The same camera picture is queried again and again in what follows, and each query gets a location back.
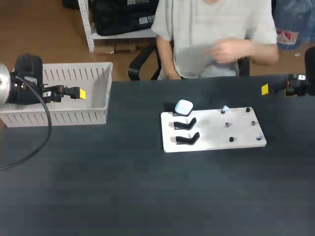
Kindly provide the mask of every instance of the hand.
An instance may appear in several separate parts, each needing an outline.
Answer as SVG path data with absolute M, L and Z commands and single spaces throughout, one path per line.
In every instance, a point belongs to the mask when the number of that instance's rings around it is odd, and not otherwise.
M 232 63 L 252 54 L 253 43 L 246 39 L 225 39 L 211 49 L 218 63 Z
M 168 80 L 181 80 L 182 78 L 177 74 L 176 71 L 173 71 L 172 73 L 166 74 L 166 78 Z

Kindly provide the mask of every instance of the black table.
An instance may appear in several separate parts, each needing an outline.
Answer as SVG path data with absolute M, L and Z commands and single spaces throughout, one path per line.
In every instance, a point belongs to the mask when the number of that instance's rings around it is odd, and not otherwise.
M 315 97 L 261 96 L 283 78 L 113 83 L 106 125 L 53 127 L 0 173 L 0 235 L 315 235 Z M 253 107 L 267 146 L 164 153 L 160 113 L 180 99 Z M 12 161 L 45 134 L 5 128 L 2 148 Z

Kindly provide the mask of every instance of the black office chair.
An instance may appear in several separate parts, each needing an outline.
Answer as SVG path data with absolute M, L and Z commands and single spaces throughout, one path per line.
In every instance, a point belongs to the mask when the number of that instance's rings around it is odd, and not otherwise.
M 157 52 L 158 68 L 157 68 L 156 72 L 154 73 L 153 77 L 151 78 L 151 80 L 157 80 L 158 79 L 158 76 L 159 76 L 160 71 L 162 69 L 162 65 L 161 65 L 161 60 L 158 56 L 157 46 L 155 44 L 152 44 L 152 45 L 144 48 L 140 52 L 140 54 L 131 62 L 129 69 L 128 69 L 128 75 L 132 81 L 139 81 L 140 80 L 140 76 L 139 76 L 140 69 L 154 50 L 156 50 L 156 52 Z M 238 60 L 238 65 L 239 65 L 239 76 L 249 76 L 250 75 L 250 61 L 248 59 Z

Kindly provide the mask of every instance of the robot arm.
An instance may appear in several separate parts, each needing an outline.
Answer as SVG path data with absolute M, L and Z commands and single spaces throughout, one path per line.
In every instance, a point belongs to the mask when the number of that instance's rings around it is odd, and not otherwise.
M 315 96 L 315 47 L 305 52 L 306 75 L 291 74 L 280 83 L 268 83 L 262 87 L 262 94 L 275 94 L 280 90 L 286 96 Z
M 30 105 L 40 103 L 26 86 L 30 85 L 45 103 L 61 102 L 65 95 L 72 99 L 85 99 L 85 92 L 79 87 L 63 85 L 49 87 L 43 84 L 43 64 L 38 56 L 24 54 L 15 62 L 14 71 L 0 64 L 0 105 L 3 103 Z

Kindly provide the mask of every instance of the metal shelf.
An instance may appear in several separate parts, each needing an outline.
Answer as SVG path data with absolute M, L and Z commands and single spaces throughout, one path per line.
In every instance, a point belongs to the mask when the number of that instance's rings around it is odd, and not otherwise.
M 100 36 L 91 27 L 89 18 L 89 5 L 88 0 L 78 0 L 80 12 L 82 16 L 83 26 L 90 52 L 94 52 L 94 40 L 97 39 L 118 39 L 118 38 L 154 38 L 156 34 L 151 29 L 145 29 L 130 33 L 117 34 L 112 36 Z
M 151 29 L 145 29 L 145 30 L 111 35 L 111 36 L 100 36 L 96 32 L 92 34 L 92 39 L 154 38 L 154 37 L 156 37 L 156 34 Z

